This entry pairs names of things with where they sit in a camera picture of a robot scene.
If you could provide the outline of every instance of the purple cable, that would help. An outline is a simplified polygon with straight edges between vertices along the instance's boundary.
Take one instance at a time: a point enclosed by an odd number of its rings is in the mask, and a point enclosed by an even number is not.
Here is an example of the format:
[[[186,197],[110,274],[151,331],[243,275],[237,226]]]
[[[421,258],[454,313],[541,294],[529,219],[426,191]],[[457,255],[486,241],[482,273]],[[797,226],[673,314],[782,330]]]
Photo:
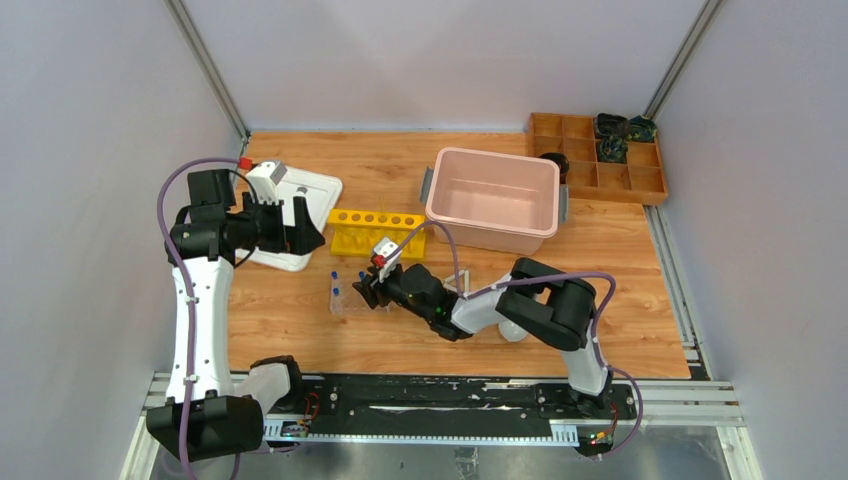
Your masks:
[[[468,297],[466,297],[466,298],[468,300],[471,300],[472,298],[477,298],[480,295],[485,295],[489,292],[494,292],[497,289],[505,288],[505,287],[509,287],[509,286],[513,286],[513,285],[534,285],[534,284],[537,284],[537,283],[555,282],[555,281],[562,281],[562,280],[576,280],[576,279],[581,279],[581,278],[603,278],[604,280],[608,281],[609,284],[610,284],[609,291],[607,291],[607,294],[606,294],[606,296],[604,296],[604,299],[601,300],[601,304],[598,306],[597,311],[595,311],[595,316],[592,318],[592,324],[589,327],[589,334],[590,334],[589,340],[592,342],[592,345],[594,345],[592,347],[592,349],[595,353],[595,358],[598,360],[598,363],[606,366],[611,372],[621,375],[622,377],[627,379],[628,382],[630,382],[630,384],[633,386],[633,393],[636,394],[636,403],[639,406],[638,411],[636,412],[636,422],[633,424],[633,429],[630,430],[630,433],[628,433],[627,436],[624,437],[624,440],[622,440],[620,444],[616,445],[612,450],[610,450],[609,452],[606,453],[606,456],[609,456],[609,455],[612,455],[613,453],[621,450],[622,448],[624,448],[624,446],[627,445],[628,443],[630,443],[630,441],[633,439],[633,436],[636,434],[636,432],[639,430],[639,426],[642,424],[642,411],[643,411],[643,407],[644,407],[644,404],[643,404],[643,401],[642,401],[642,391],[639,389],[639,385],[636,383],[636,379],[633,378],[632,375],[625,372],[624,370],[622,370],[620,368],[613,367],[612,365],[608,364],[607,361],[604,359],[603,355],[601,355],[600,345],[598,345],[595,342],[595,339],[598,338],[598,325],[600,325],[601,314],[603,314],[604,309],[607,307],[607,304],[609,303],[609,301],[612,300],[612,295],[615,293],[615,277],[613,277],[612,275],[610,275],[608,273],[595,272],[595,271],[592,271],[592,272],[575,272],[575,273],[557,273],[555,275],[545,275],[545,276],[542,276],[542,277],[535,277],[535,278],[524,278],[524,279],[521,279],[521,280],[508,280],[506,282],[496,283],[496,284],[490,285],[486,288],[483,288],[481,290],[478,290],[478,291],[468,295]]]
[[[171,254],[171,258],[174,259],[174,263],[177,264],[177,268],[180,270],[180,275],[183,277],[183,283],[185,284],[186,295],[188,298],[194,298],[194,287],[191,284],[191,277],[188,274],[188,268],[186,267],[185,262],[182,258],[180,258],[180,253],[177,250],[177,246],[174,244],[174,241],[171,240],[171,235],[168,232],[168,225],[165,223],[165,194],[168,193],[168,188],[171,186],[171,183],[184,171],[188,170],[191,167],[202,165],[205,163],[229,163],[233,165],[238,165],[238,160],[232,158],[218,158],[218,157],[210,157],[210,158],[201,158],[198,160],[193,160],[191,162],[186,163],[182,167],[174,170],[166,180],[165,183],[162,184],[162,188],[159,190],[159,198],[156,200],[156,219],[159,221],[159,230],[162,232],[162,237],[165,239],[165,248],[168,250],[168,253]],[[186,377],[190,377],[194,374],[194,351],[195,351],[195,336],[197,335],[197,312],[195,310],[195,304],[193,302],[188,302],[188,358],[186,359]],[[179,429],[179,450],[180,450],[180,464],[183,467],[183,473],[192,479],[197,480],[194,476],[194,471],[191,469],[191,463],[188,461],[188,440],[186,435],[188,434],[188,414],[189,414],[189,406],[191,405],[191,394],[194,390],[194,383],[185,382],[185,397],[183,398],[183,408],[180,412],[180,429]],[[236,478],[238,475],[239,462],[241,458],[238,454],[236,454],[235,462],[233,463],[233,474],[230,477],[231,480]]]
[[[453,281],[456,284],[456,293],[460,297],[462,297],[462,287],[459,285],[459,255],[456,253],[456,243],[454,243],[453,241],[453,236],[450,234],[450,230],[448,230],[447,227],[445,227],[440,222],[437,222],[435,220],[427,220],[426,222],[421,223],[421,225],[415,227],[413,231],[409,232],[409,235],[406,237],[406,239],[400,242],[398,248],[396,248],[392,253],[386,256],[386,261],[395,258],[401,252],[401,250],[403,250],[403,247],[405,247],[406,244],[409,243],[410,240],[412,240],[412,237],[414,237],[416,233],[420,232],[421,229],[426,227],[427,225],[433,225],[441,228],[442,231],[445,232],[445,236],[448,237],[448,244],[450,244],[451,246],[451,254],[453,255]]]

